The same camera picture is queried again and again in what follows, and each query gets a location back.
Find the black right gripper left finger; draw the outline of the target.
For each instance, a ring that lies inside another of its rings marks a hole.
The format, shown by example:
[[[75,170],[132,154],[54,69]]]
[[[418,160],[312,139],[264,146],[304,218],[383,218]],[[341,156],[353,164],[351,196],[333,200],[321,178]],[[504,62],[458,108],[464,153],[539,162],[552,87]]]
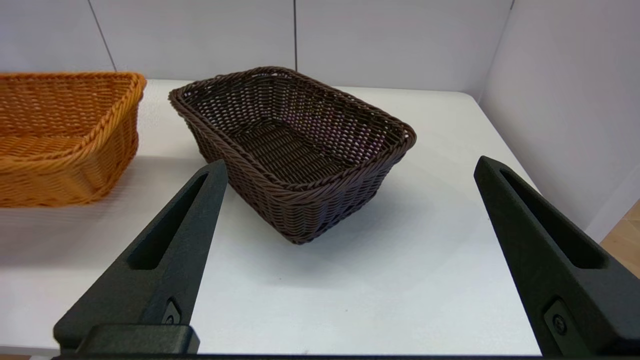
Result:
[[[54,325],[61,354],[195,354],[190,325],[227,188],[199,169]]]

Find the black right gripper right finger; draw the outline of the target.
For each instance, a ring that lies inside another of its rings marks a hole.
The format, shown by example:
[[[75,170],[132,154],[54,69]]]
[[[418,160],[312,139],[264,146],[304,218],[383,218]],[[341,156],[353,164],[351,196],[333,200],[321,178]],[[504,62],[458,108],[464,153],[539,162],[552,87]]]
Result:
[[[473,177],[541,354],[637,357],[637,276],[503,162]]]

